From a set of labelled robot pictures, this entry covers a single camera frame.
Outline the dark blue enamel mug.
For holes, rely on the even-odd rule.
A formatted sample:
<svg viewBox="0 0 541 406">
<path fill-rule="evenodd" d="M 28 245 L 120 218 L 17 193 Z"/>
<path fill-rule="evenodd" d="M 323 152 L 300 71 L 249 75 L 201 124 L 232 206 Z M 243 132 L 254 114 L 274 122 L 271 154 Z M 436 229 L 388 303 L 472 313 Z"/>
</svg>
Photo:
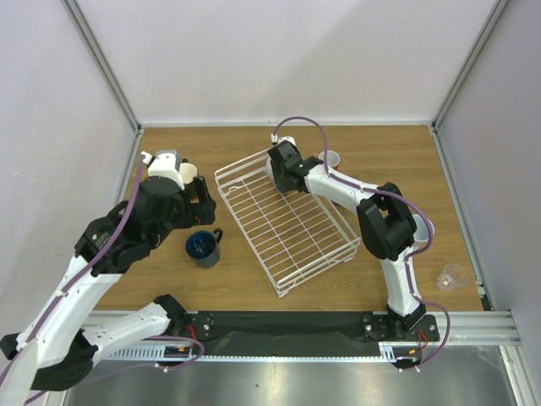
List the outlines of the dark blue enamel mug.
<svg viewBox="0 0 541 406">
<path fill-rule="evenodd" d="M 220 260 L 219 243 L 223 231 L 216 228 L 214 231 L 198 231 L 191 234 L 185 242 L 185 251 L 196 266 L 211 268 Z"/>
</svg>

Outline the black mug white interior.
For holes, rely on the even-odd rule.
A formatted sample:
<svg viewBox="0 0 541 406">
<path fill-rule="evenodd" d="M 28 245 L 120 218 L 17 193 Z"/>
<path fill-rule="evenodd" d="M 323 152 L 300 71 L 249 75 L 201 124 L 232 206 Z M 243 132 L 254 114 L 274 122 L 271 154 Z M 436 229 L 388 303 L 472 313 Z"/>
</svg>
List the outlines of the black mug white interior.
<svg viewBox="0 0 541 406">
<path fill-rule="evenodd" d="M 182 188 L 185 188 L 188 184 L 191 184 L 194 177 L 198 175 L 197 167 L 190 162 L 182 162 L 178 169 L 178 176 L 182 182 Z"/>
</svg>

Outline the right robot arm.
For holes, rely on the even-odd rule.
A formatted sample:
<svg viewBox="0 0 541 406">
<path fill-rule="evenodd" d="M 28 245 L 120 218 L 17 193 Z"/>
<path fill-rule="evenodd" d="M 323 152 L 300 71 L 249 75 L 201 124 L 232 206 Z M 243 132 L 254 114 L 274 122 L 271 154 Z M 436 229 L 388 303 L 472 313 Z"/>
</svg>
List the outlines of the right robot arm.
<svg viewBox="0 0 541 406">
<path fill-rule="evenodd" d="M 377 186 L 341 175 L 317 157 L 303 159 L 291 137 L 273 136 L 271 144 L 267 172 L 278 191 L 324 197 L 357 215 L 361 240 L 384 273 L 390 332 L 400 340 L 411 338 L 426 306 L 413 273 L 417 223 L 401 191 L 393 183 Z"/>
</svg>

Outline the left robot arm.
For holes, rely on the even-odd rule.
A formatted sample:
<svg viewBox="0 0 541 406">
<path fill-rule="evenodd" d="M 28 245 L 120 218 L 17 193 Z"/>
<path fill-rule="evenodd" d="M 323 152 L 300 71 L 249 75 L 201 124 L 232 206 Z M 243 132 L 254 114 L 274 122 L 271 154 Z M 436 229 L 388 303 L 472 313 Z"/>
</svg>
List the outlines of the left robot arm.
<svg viewBox="0 0 541 406">
<path fill-rule="evenodd" d="M 180 337 L 188 316 L 170 294 L 95 330 L 85 330 L 82 324 L 107 290 L 171 231 L 211 225 L 215 210 L 204 177 L 194 177 L 187 189 L 181 189 L 169 178 L 149 176 L 129 200 L 90 222 L 57 292 L 36 321 L 1 340 L 1 350 L 11 361 L 19 359 L 27 343 L 38 343 L 37 364 L 22 375 L 30 380 L 30 389 L 67 390 L 121 348 L 148 337 Z"/>
</svg>

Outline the red mug white interior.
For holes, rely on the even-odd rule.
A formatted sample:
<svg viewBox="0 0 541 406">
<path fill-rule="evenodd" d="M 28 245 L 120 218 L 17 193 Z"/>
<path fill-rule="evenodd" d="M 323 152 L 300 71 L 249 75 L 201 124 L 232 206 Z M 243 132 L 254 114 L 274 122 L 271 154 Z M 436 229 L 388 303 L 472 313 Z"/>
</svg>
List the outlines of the red mug white interior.
<svg viewBox="0 0 541 406">
<path fill-rule="evenodd" d="M 323 161 L 325 158 L 325 153 L 322 151 L 320 153 L 314 154 L 314 157 L 317 157 L 318 159 Z M 332 170 L 337 170 L 340 162 L 341 162 L 341 157 L 337 152 L 333 150 L 327 151 L 327 164 L 329 168 L 331 168 Z"/>
</svg>

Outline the clear plastic cup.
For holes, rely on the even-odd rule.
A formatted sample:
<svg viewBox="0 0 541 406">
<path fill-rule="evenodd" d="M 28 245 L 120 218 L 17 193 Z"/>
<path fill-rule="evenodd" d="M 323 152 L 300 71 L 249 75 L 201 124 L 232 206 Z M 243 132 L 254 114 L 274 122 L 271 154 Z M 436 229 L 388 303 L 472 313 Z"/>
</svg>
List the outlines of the clear plastic cup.
<svg viewBox="0 0 541 406">
<path fill-rule="evenodd" d="M 418 213 L 413 214 L 413 220 L 416 223 L 416 231 L 413 234 L 413 248 L 415 250 L 422 250 L 426 246 L 430 246 L 430 239 L 433 238 L 430 232 L 434 231 L 434 224 L 428 220 L 429 225 L 427 225 Z"/>
</svg>

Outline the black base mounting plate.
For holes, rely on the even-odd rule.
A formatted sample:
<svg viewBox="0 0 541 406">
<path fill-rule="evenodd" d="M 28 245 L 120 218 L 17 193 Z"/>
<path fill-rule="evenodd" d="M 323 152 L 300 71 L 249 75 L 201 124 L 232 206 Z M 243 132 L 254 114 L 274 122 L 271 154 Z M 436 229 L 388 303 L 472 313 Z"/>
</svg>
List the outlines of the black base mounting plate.
<svg viewBox="0 0 541 406">
<path fill-rule="evenodd" d="M 364 357 L 379 354 L 381 343 L 440 339 L 432 315 L 410 331 L 385 312 L 364 311 L 200 311 L 188 321 L 215 356 Z"/>
</svg>

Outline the clear wine glass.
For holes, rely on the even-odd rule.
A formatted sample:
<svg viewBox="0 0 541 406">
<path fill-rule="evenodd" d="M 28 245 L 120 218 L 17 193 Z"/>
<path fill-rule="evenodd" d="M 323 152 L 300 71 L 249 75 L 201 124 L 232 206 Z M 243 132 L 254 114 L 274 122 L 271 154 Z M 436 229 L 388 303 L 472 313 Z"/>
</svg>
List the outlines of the clear wine glass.
<svg viewBox="0 0 541 406">
<path fill-rule="evenodd" d="M 467 285 L 468 275 L 466 270 L 458 264 L 445 266 L 436 279 L 437 287 L 442 291 L 453 291 L 464 288 Z"/>
</svg>

